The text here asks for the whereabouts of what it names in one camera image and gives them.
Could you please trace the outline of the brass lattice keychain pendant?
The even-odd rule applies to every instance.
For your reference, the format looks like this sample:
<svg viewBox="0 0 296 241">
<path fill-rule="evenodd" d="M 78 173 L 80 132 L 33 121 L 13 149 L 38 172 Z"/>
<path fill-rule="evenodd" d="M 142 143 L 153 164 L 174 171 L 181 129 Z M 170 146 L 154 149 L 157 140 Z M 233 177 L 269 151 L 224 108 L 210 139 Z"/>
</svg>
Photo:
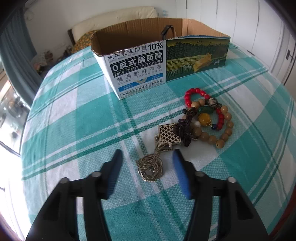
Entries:
<svg viewBox="0 0 296 241">
<path fill-rule="evenodd" d="M 154 137 L 154 152 L 136 161 L 138 173 L 144 181 L 154 182 L 161 178 L 163 174 L 161 152 L 172 151 L 175 145 L 188 147 L 192 140 L 196 141 L 200 137 L 201 128 L 192 123 L 194 117 L 200 114 L 198 108 L 184 109 L 184 112 L 186 117 L 176 123 L 158 126 L 158 133 Z"/>
</svg>

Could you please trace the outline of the teal plaid tablecloth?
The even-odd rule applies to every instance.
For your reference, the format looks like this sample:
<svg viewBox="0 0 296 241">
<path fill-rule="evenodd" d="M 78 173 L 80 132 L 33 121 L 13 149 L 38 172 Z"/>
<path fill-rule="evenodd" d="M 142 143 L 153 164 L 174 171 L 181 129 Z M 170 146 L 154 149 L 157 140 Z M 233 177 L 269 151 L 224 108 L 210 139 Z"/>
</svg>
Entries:
<svg viewBox="0 0 296 241">
<path fill-rule="evenodd" d="M 235 177 L 268 232 L 295 187 L 295 100 L 253 56 L 230 45 L 224 67 L 186 76 L 119 100 L 86 48 L 45 77 L 23 132 L 22 180 L 30 220 L 63 177 L 87 177 L 123 152 L 112 196 L 103 202 L 113 240 L 182 240 L 193 201 L 180 189 L 171 152 L 164 173 L 146 182 L 136 161 L 154 151 L 161 124 L 182 117 L 184 95 L 200 88 L 228 107 L 233 133 L 223 149 L 206 142 L 181 147 L 197 170 Z"/>
</svg>

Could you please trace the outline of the pile of clothes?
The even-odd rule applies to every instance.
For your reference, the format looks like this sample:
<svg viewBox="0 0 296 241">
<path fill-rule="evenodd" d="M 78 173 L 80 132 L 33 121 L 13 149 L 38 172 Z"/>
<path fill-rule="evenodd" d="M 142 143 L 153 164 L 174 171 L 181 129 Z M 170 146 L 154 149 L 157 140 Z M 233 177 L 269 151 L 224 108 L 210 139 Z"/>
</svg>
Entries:
<svg viewBox="0 0 296 241">
<path fill-rule="evenodd" d="M 50 68 L 54 64 L 53 53 L 50 50 L 45 50 L 40 54 L 37 54 L 32 60 L 31 63 L 34 69 L 40 73 L 45 69 Z"/>
</svg>

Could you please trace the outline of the teal curtain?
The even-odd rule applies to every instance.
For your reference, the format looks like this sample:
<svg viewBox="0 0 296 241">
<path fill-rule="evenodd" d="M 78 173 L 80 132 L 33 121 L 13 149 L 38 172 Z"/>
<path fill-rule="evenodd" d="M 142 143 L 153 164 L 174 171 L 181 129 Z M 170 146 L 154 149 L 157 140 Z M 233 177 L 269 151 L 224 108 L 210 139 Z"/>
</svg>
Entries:
<svg viewBox="0 0 296 241">
<path fill-rule="evenodd" d="M 37 55 L 25 22 L 24 7 L 17 9 L 1 33 L 1 62 L 17 94 L 31 106 L 42 83 L 32 60 Z"/>
</svg>

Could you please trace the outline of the orange floral bedspread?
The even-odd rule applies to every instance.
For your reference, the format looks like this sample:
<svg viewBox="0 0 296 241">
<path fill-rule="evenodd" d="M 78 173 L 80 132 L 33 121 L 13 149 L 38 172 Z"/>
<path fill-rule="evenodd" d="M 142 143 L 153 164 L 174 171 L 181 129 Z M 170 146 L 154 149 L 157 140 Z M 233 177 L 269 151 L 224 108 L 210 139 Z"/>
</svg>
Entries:
<svg viewBox="0 0 296 241">
<path fill-rule="evenodd" d="M 96 32 L 96 30 L 89 31 L 82 35 L 80 39 L 74 44 L 71 49 L 71 54 L 75 54 L 89 46 L 91 46 L 91 37 Z"/>
</svg>

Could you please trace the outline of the open cardboard box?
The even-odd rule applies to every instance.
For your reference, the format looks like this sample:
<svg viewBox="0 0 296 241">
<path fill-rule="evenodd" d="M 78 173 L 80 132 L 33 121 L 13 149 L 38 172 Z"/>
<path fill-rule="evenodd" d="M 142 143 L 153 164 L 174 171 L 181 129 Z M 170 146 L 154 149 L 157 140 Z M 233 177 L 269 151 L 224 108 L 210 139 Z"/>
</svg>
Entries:
<svg viewBox="0 0 296 241">
<path fill-rule="evenodd" d="M 230 37 L 193 19 L 147 18 L 96 31 L 91 50 L 118 99 L 225 65 Z"/>
</svg>

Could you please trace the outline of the cream padded headboard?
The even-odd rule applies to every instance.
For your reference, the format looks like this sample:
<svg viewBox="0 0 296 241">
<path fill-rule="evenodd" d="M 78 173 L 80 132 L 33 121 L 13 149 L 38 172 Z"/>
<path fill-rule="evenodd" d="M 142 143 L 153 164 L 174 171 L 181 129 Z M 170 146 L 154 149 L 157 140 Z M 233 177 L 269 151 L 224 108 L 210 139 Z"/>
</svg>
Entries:
<svg viewBox="0 0 296 241">
<path fill-rule="evenodd" d="M 158 13 L 153 6 L 139 6 L 99 14 L 74 25 L 71 28 L 73 40 L 76 43 L 85 33 L 93 30 L 100 30 L 126 21 L 156 18 L 157 16 Z"/>
</svg>

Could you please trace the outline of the white wardrobe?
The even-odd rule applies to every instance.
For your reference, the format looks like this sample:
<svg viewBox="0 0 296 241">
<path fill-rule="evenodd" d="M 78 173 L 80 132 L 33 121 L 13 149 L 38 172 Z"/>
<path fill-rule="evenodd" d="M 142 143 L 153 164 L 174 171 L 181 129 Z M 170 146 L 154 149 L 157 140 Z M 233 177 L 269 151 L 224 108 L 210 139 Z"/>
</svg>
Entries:
<svg viewBox="0 0 296 241">
<path fill-rule="evenodd" d="M 230 36 L 284 85 L 293 76 L 295 40 L 267 1 L 177 1 L 177 17 L 198 20 Z"/>
</svg>

